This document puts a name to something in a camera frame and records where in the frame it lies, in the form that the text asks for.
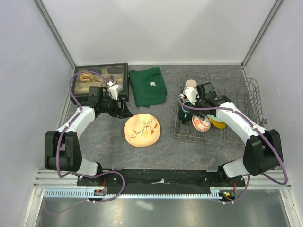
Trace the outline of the beige bird pattern plate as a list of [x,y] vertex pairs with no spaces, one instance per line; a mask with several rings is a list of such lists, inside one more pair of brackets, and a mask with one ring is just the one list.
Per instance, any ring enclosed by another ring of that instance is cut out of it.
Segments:
[[126,141],[138,148],[155,144],[161,135],[160,123],[151,114],[142,113],[130,117],[124,125]]

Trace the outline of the yellow small plate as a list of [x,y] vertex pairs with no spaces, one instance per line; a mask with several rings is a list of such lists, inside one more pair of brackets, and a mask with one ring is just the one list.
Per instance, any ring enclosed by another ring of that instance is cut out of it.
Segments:
[[211,124],[212,124],[214,127],[218,128],[218,129],[224,129],[224,128],[227,126],[226,123],[224,123],[224,122],[219,122],[219,121],[216,121],[216,120],[211,119],[211,118],[210,118],[210,122],[211,122]]

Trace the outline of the light green flower plate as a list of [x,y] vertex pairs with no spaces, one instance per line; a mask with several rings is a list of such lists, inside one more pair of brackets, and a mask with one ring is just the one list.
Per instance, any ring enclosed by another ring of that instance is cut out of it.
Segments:
[[207,117],[210,118],[210,119],[213,119],[213,120],[215,120],[215,121],[217,120],[217,118],[216,118],[215,116],[210,115],[210,114],[208,114]]

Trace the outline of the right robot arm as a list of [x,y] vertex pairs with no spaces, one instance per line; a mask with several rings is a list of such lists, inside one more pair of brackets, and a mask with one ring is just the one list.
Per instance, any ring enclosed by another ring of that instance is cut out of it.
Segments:
[[264,175],[283,166],[280,134],[256,124],[225,95],[217,95],[210,82],[197,86],[195,107],[204,115],[214,116],[229,126],[244,142],[243,157],[218,167],[217,181],[228,186],[240,175]]

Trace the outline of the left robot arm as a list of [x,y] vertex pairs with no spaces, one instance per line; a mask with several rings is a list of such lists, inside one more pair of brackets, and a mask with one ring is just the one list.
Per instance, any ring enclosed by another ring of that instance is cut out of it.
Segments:
[[57,172],[60,178],[69,174],[87,177],[93,186],[104,181],[101,164],[82,156],[79,138],[85,129],[100,114],[123,119],[131,117],[126,101],[119,98],[122,87],[118,84],[107,87],[90,87],[88,95],[76,101],[74,115],[60,128],[45,134],[45,167]]

